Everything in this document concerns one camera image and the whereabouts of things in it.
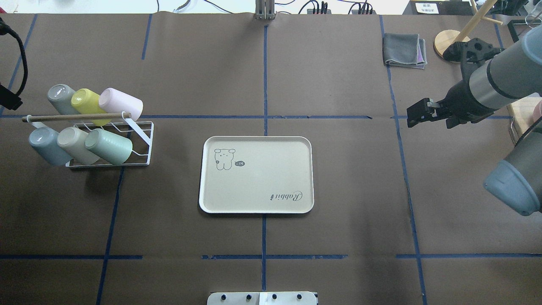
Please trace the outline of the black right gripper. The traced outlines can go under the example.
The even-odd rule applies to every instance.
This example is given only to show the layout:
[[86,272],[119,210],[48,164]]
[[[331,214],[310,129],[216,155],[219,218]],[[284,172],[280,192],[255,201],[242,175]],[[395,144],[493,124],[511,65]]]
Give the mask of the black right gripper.
[[432,111],[435,111],[436,114],[432,121],[446,119],[447,129],[468,122],[478,123],[496,112],[495,109],[483,106],[478,102],[474,98],[468,82],[464,80],[451,87],[445,98],[439,102],[423,98],[408,107],[408,128],[428,121]]

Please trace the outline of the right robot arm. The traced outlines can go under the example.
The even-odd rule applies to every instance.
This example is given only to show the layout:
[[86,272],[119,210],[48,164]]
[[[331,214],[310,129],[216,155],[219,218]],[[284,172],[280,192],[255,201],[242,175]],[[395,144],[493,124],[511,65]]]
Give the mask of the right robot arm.
[[[460,63],[462,81],[434,102],[423,98],[408,107],[408,127],[445,120],[448,129],[478,123],[497,110],[542,90],[542,29],[536,26],[510,47],[496,48],[478,38],[452,43],[443,54]],[[484,180],[484,188],[522,216],[541,211],[541,119],[519,137],[513,150]]]

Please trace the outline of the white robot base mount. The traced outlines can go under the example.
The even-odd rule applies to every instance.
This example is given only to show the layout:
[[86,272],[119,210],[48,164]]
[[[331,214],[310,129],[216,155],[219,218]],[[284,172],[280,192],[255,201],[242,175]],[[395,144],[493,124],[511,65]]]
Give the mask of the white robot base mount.
[[207,305],[318,305],[318,294],[311,291],[216,292]]

